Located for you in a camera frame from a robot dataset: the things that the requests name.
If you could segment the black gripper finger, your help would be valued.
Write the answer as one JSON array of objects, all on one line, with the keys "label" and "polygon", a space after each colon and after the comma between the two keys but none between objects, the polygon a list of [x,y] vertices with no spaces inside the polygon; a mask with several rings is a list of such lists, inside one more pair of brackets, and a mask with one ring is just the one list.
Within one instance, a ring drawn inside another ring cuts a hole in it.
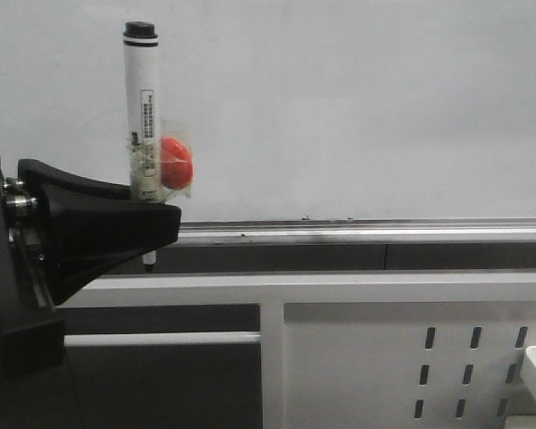
[{"label": "black gripper finger", "polygon": [[36,159],[21,159],[18,162],[18,178],[26,190],[38,193],[46,184],[82,195],[116,200],[130,200],[130,187],[96,181],[54,168]]},{"label": "black gripper finger", "polygon": [[50,296],[61,305],[84,286],[133,258],[178,239],[176,206],[100,198],[45,185],[39,232]]}]

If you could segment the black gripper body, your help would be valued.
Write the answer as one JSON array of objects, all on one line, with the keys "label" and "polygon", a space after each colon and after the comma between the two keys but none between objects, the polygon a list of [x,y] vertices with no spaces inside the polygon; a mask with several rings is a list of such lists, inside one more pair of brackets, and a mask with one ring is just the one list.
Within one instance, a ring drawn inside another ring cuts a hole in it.
[{"label": "black gripper body", "polygon": [[0,160],[0,428],[65,426],[65,323],[54,308],[51,203]]}]

